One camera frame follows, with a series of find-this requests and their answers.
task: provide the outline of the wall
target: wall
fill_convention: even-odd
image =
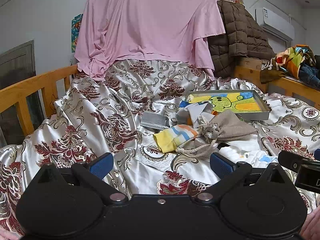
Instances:
[[[306,44],[310,46],[315,55],[320,55],[320,8],[306,9],[304,11]]]
[[[71,20],[83,12],[86,0],[10,0],[4,4],[6,1],[0,0],[0,53],[34,39],[37,74],[70,65],[73,58],[70,49]],[[294,18],[302,18],[302,8],[295,1],[269,1]],[[289,21],[285,13],[266,0],[244,0],[244,3],[253,16],[255,8],[265,6]],[[304,29],[295,21],[292,24],[296,31],[293,44],[304,43]],[[285,48],[277,38],[270,43],[275,50],[282,46]],[[58,93],[61,96],[63,89],[58,89]]]

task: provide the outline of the brown puffer coat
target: brown puffer coat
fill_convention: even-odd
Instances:
[[[275,56],[262,28],[240,3],[217,2],[226,34],[208,37],[215,77],[232,76],[237,57],[269,60]]]

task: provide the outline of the blue jeans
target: blue jeans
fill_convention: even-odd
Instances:
[[[303,63],[299,69],[299,78],[311,86],[320,88],[320,70],[315,67]]]

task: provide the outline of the metal bolt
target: metal bolt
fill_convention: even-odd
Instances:
[[[125,199],[125,195],[122,193],[113,193],[110,195],[110,199],[113,201],[123,201]]]
[[[158,199],[158,203],[162,205],[162,204],[165,203],[165,200],[164,199]]]
[[[199,193],[197,198],[202,201],[209,201],[213,199],[213,196],[210,193]]]

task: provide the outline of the white wall-mounted air conditioner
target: white wall-mounted air conditioner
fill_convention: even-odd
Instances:
[[[256,9],[256,21],[264,31],[284,41],[294,40],[294,27],[281,16],[263,7]]]

